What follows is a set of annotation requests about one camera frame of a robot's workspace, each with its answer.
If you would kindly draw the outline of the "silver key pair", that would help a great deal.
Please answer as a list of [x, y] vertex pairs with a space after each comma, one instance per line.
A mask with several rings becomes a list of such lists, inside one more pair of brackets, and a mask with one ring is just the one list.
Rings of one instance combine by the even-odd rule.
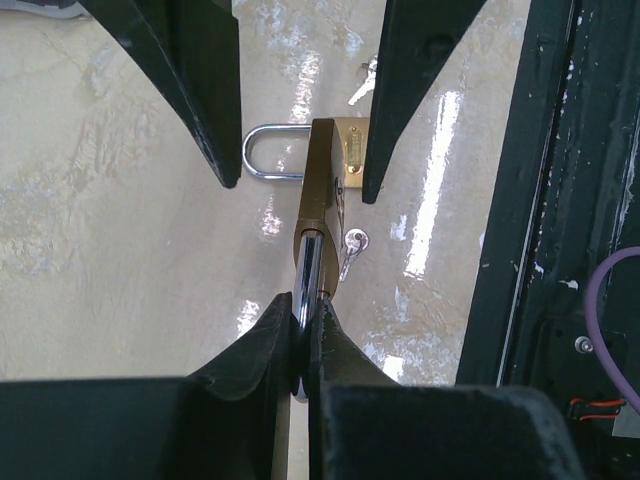
[[362, 229], [353, 228], [345, 234], [343, 262], [339, 273], [340, 282], [346, 281], [352, 264], [368, 248], [369, 242], [368, 234]]

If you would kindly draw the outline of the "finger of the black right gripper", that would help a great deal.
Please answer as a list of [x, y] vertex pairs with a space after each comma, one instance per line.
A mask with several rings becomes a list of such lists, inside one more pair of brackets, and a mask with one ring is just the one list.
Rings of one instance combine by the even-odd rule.
[[484, 0], [388, 0], [378, 49], [362, 201], [376, 202], [394, 148]]
[[189, 130], [225, 188], [241, 176], [239, 25], [230, 1], [81, 5], [125, 49]]

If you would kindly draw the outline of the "large brass padlock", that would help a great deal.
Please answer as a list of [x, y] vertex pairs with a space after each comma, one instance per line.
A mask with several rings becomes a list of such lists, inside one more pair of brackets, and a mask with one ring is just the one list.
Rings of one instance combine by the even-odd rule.
[[336, 120], [315, 119], [311, 124], [294, 233], [292, 394], [301, 401], [307, 400], [310, 391], [313, 319], [320, 300], [332, 298], [338, 286], [343, 186], [343, 149]]

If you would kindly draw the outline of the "brass padlock with keys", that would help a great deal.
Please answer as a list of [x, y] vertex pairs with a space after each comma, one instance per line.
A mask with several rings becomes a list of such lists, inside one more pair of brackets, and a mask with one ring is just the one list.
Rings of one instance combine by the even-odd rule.
[[[370, 119], [368, 117], [336, 117], [334, 119], [343, 149], [345, 170], [344, 185], [347, 189], [361, 189], [364, 185], [364, 167]], [[251, 129], [243, 139], [242, 164], [250, 175], [259, 180], [296, 182], [303, 181], [303, 173], [268, 172], [258, 169], [251, 160], [254, 143], [265, 134], [310, 136], [311, 124], [268, 123]]]

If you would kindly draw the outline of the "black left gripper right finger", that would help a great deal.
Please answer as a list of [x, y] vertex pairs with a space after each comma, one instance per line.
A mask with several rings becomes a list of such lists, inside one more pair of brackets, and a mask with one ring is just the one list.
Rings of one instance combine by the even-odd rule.
[[311, 323], [313, 479], [582, 479], [560, 413], [541, 393], [394, 382], [345, 334], [330, 301]]

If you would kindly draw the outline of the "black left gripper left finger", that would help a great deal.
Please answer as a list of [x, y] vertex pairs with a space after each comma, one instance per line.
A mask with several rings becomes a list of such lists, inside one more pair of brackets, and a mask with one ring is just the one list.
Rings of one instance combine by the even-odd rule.
[[1, 386], [5, 479], [283, 479], [292, 297], [185, 377]]

